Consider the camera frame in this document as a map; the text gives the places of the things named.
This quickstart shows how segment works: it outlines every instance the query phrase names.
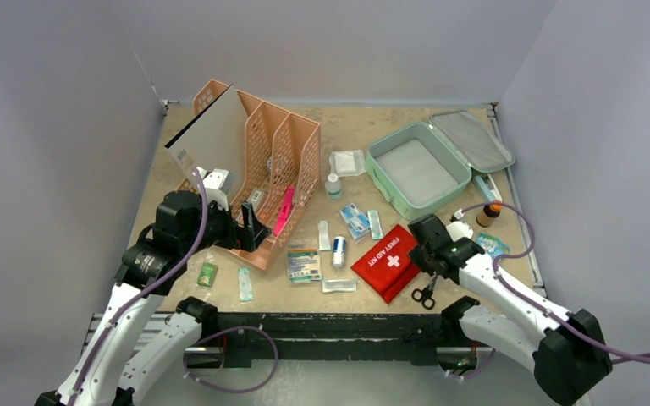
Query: small green box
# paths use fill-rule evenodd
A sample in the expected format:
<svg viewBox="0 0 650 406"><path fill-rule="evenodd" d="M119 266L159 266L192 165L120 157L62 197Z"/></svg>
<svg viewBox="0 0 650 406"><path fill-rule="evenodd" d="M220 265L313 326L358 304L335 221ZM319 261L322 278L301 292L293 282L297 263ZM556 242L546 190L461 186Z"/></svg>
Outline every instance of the small green box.
<svg viewBox="0 0 650 406"><path fill-rule="evenodd" d="M198 275L198 284L201 286L212 286L213 280L215 279L215 273L218 271L218 267L213 264L203 264L201 268L201 274Z"/></svg>

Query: small can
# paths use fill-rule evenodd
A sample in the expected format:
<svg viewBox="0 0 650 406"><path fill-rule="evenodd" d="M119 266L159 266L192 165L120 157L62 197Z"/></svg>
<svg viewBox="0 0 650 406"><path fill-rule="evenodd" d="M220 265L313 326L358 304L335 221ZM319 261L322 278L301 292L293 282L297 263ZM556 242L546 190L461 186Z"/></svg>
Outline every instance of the small can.
<svg viewBox="0 0 650 406"><path fill-rule="evenodd" d="M482 211L477 214L477 224L481 227L489 227L494 222L494 219L499 217L500 205L497 204L498 200L493 200L491 205L484 206Z"/></svg>
<svg viewBox="0 0 650 406"><path fill-rule="evenodd" d="M342 268L345 266L345 237L339 235L333 242L333 266Z"/></svg>

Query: red pouch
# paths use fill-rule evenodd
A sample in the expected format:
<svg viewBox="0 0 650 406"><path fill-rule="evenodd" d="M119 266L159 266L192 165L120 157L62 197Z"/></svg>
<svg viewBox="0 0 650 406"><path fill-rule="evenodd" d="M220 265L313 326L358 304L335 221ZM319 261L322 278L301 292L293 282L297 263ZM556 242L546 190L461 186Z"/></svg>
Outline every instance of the red pouch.
<svg viewBox="0 0 650 406"><path fill-rule="evenodd" d="M420 273L420 268L407 256L416 245L415 237L398 224L352 270L389 304Z"/></svg>

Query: white package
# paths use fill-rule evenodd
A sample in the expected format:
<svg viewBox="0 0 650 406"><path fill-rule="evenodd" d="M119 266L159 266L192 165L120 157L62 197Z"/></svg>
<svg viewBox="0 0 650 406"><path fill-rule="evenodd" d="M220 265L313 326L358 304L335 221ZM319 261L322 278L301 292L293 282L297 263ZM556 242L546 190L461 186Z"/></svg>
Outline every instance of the white package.
<svg viewBox="0 0 650 406"><path fill-rule="evenodd" d="M248 268L240 268L238 270L238 290L240 292L241 302L253 300L253 286L251 285L251 276Z"/></svg>
<svg viewBox="0 0 650 406"><path fill-rule="evenodd" d="M341 178L365 173L365 155L362 150L333 151L330 154L330 173L335 173Z"/></svg>
<svg viewBox="0 0 650 406"><path fill-rule="evenodd" d="M377 210L368 210L367 219L370 220L370 234L372 234L372 239L383 239L383 226L380 224L380 213Z"/></svg>
<svg viewBox="0 0 650 406"><path fill-rule="evenodd" d="M326 279L322 281L322 291L325 294L330 292L356 292L357 283L355 279Z"/></svg>
<svg viewBox="0 0 650 406"><path fill-rule="evenodd" d="M317 223L317 238L320 251L330 251L330 232L328 231L328 221L321 220Z"/></svg>

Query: light blue wall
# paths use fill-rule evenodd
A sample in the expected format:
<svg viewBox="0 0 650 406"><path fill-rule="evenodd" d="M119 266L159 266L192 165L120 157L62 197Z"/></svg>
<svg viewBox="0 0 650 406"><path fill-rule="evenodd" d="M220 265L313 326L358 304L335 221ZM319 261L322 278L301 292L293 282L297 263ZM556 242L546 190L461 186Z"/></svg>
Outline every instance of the light blue wall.
<svg viewBox="0 0 650 406"><path fill-rule="evenodd" d="M108 1L0 1L0 405L33 404L78 359L160 117Z"/></svg>
<svg viewBox="0 0 650 406"><path fill-rule="evenodd" d="M493 102L554 0L112 0L161 98Z"/></svg>
<svg viewBox="0 0 650 406"><path fill-rule="evenodd" d="M498 114L548 292L650 351L650 2L559 0ZM650 404L650 366L593 404Z"/></svg>

